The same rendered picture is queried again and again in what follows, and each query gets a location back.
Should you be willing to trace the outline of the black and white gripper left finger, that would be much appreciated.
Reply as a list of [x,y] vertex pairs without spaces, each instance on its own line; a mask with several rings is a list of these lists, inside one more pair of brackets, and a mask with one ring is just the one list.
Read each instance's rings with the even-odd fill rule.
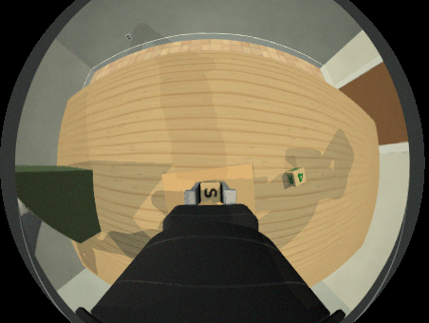
[[191,190],[184,191],[184,204],[185,205],[198,205],[201,203],[201,182],[197,182]]

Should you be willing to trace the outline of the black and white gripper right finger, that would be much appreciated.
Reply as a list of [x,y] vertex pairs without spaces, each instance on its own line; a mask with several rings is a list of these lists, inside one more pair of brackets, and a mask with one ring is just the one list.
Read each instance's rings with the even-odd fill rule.
[[[223,199],[224,189],[224,199]],[[225,181],[220,182],[220,200],[223,204],[236,204],[236,190],[230,189]]]

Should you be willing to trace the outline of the tan flat mat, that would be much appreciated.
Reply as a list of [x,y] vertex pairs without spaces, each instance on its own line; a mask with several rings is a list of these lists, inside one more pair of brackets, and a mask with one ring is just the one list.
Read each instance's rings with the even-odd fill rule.
[[225,181],[237,193],[236,203],[249,207],[255,215],[252,164],[161,174],[168,214],[177,205],[184,204],[184,191],[196,182]]

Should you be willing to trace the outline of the tan letter block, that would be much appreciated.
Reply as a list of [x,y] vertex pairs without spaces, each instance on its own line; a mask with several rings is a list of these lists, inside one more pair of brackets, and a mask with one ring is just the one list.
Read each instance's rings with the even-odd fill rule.
[[286,171],[288,185],[299,186],[306,182],[306,174],[304,167],[294,167]]
[[201,202],[221,202],[220,181],[203,180],[200,184]]

